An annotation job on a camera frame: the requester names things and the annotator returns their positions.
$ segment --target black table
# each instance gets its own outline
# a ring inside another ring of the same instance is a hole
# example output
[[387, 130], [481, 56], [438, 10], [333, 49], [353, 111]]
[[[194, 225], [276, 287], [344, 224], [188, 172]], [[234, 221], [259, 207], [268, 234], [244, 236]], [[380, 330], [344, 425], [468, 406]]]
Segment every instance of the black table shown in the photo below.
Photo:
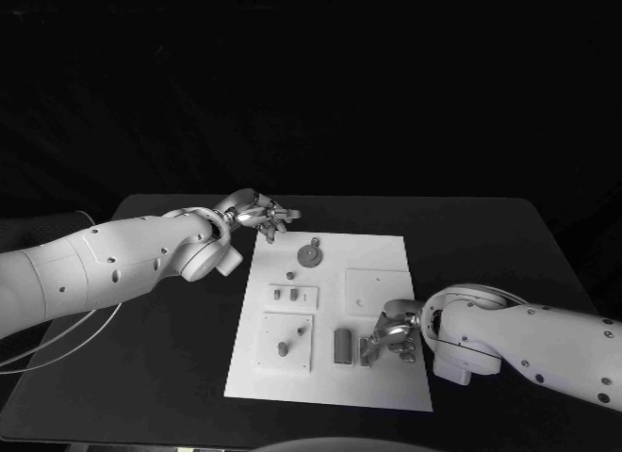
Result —
[[[213, 207], [224, 195], [135, 195], [115, 219]], [[529, 302], [597, 314], [533, 205], [503, 198], [276, 197], [304, 217], [294, 231], [403, 235], [416, 297], [454, 283], [496, 286]], [[460, 386], [432, 374], [435, 412], [403, 412], [223, 396], [256, 231], [237, 230], [244, 262], [230, 277], [169, 278], [122, 307], [97, 339], [31, 372], [0, 415], [9, 441], [255, 448], [320, 436], [357, 436], [444, 450], [613, 450], [622, 414], [525, 379], [504, 364]], [[38, 353], [77, 346], [112, 310]], [[47, 337], [81, 315], [55, 321]]]

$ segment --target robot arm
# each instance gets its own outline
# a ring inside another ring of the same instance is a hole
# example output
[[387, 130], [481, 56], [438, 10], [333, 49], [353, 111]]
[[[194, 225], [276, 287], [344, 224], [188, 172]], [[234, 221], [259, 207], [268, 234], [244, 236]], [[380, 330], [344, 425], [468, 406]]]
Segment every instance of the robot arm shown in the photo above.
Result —
[[164, 217], [110, 221], [35, 248], [0, 254], [0, 339], [64, 315], [113, 306], [181, 275], [229, 275], [243, 261], [231, 231], [256, 227], [273, 242], [301, 218], [255, 190], [216, 209], [179, 209]]
[[426, 303], [389, 301], [364, 354], [380, 345], [408, 353], [422, 332], [436, 376], [468, 385], [506, 360], [536, 384], [622, 412], [622, 322], [540, 304], [509, 307], [501, 292], [458, 284]]

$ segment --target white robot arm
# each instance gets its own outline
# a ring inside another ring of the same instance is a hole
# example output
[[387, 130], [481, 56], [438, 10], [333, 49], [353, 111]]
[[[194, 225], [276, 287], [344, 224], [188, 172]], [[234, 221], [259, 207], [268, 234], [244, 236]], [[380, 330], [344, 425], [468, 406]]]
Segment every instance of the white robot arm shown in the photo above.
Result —
[[506, 360], [540, 386], [622, 412], [622, 322], [457, 284], [428, 302], [386, 303], [364, 355], [389, 345], [409, 361], [421, 332], [444, 379], [468, 385], [473, 373], [497, 374]]
[[162, 217], [110, 221], [45, 245], [0, 254], [0, 339], [64, 315], [94, 311], [148, 294], [181, 275], [229, 275], [243, 261], [231, 231], [275, 232], [301, 212], [255, 190], [237, 191], [216, 209], [192, 207]]

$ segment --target dark curtain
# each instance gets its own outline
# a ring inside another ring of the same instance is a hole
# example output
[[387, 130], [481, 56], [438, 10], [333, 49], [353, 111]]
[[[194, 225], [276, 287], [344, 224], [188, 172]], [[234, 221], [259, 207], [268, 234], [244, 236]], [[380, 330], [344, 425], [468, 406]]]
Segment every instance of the dark curtain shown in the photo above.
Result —
[[622, 318], [621, 13], [71, 3], [0, 2], [0, 218], [249, 186], [519, 197]]

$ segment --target white platform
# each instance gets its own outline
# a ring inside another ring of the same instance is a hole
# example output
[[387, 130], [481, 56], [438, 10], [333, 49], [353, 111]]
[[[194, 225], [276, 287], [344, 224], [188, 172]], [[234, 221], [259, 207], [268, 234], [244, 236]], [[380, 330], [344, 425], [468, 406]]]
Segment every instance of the white platform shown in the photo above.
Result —
[[[314, 237], [321, 240], [324, 261], [318, 267], [305, 268], [298, 263], [298, 251], [309, 245]], [[389, 273], [383, 273], [384, 278], [379, 272], [348, 271], [354, 269]], [[294, 281], [288, 280], [291, 271], [295, 273]], [[370, 368], [359, 364], [359, 338], [373, 333], [379, 304], [383, 307], [390, 299], [415, 298], [408, 272], [403, 237], [289, 232], [278, 234], [270, 245], [259, 234], [226, 396], [432, 412], [421, 347], [415, 352], [416, 363], [405, 363], [399, 355], [383, 349]], [[350, 305], [348, 274], [351, 296], [370, 295], [361, 302], [364, 312], [357, 305]], [[367, 287], [359, 294], [354, 281], [361, 284], [377, 282], [379, 285]], [[305, 303], [296, 308], [295, 302], [288, 303], [286, 299], [275, 302], [273, 284], [317, 287], [317, 309], [305, 307]], [[273, 323], [265, 322], [278, 318], [276, 315], [266, 320], [269, 314], [295, 315], [286, 317], [286, 322], [276, 322], [281, 325], [278, 337], [270, 336], [272, 332], [266, 333], [273, 330]], [[296, 334], [298, 323], [308, 318], [312, 327], [301, 337]], [[334, 364], [334, 330], [340, 328], [350, 329], [354, 334], [353, 366]], [[276, 347], [282, 341], [289, 341], [291, 345], [285, 358], [279, 356]], [[259, 364], [265, 356], [268, 368]], [[308, 358], [311, 367], [301, 369]]]

